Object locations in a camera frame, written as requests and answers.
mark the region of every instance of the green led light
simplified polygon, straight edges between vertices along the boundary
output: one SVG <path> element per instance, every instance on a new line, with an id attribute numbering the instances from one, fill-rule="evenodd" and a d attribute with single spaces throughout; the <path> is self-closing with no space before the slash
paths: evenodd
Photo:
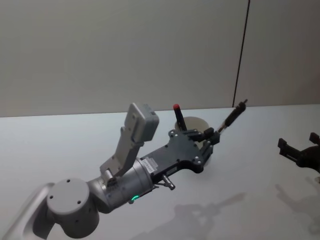
<path id="1" fill-rule="evenodd" d="M 138 198 L 139 198 L 139 195 L 135 195 L 133 198 L 131 198 L 131 201 L 134 201 L 134 200 L 136 200 Z"/>

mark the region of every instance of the gray wall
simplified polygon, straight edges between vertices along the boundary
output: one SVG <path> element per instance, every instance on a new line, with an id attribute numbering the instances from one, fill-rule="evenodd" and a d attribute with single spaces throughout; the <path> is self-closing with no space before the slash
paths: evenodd
<path id="1" fill-rule="evenodd" d="M 320 103 L 320 1 L 1 0 L 0 117 Z"/>
<path id="2" fill-rule="evenodd" d="M 235 102 L 320 104 L 320 1 L 252 0 Z"/>
<path id="3" fill-rule="evenodd" d="M 230 107 L 247 0 L 1 0 L 0 116 Z"/>

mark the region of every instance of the black tool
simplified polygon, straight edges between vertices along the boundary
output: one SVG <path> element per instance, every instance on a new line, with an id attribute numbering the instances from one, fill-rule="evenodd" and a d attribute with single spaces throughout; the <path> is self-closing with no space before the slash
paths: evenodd
<path id="1" fill-rule="evenodd" d="M 248 99 L 241 101 L 238 106 L 230 113 L 230 115 L 224 120 L 223 124 L 218 128 L 217 132 L 222 133 L 227 127 L 229 127 L 239 116 L 246 110 L 246 103 Z"/>
<path id="2" fill-rule="evenodd" d="M 300 168 L 309 168 L 320 173 L 320 140 L 319 135 L 312 132 L 309 140 L 318 146 L 311 146 L 302 151 L 289 146 L 287 142 L 280 138 L 278 147 L 280 148 L 280 155 L 293 161 Z"/>
<path id="3" fill-rule="evenodd" d="M 173 110 L 175 113 L 176 123 L 178 124 L 180 131 L 186 131 L 187 126 L 186 126 L 185 119 L 184 119 L 184 116 L 182 115 L 179 104 L 173 105 Z"/>

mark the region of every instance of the label sticker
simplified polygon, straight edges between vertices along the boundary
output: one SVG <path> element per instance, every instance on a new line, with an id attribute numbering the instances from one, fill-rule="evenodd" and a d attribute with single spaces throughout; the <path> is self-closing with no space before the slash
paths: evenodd
<path id="1" fill-rule="evenodd" d="M 146 157 L 145 159 L 141 160 L 142 164 L 145 166 L 146 170 L 149 174 L 157 171 L 158 164 L 155 162 L 153 158 Z"/>

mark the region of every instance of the white tabletop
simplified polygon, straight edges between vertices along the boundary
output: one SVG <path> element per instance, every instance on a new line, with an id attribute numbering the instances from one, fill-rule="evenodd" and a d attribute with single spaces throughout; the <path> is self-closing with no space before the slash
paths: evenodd
<path id="1" fill-rule="evenodd" d="M 185 110 L 217 128 L 231 109 Z M 165 145 L 172 111 L 139 156 Z M 37 186 L 91 180 L 114 153 L 125 113 L 0 118 L 0 236 Z M 320 185 L 311 169 L 279 155 L 278 139 L 302 150 L 320 133 L 320 105 L 249 107 L 221 136 L 200 174 L 182 170 L 160 188 L 101 214 L 88 240 L 311 240 L 320 238 Z M 55 225 L 49 240 L 70 239 Z"/>

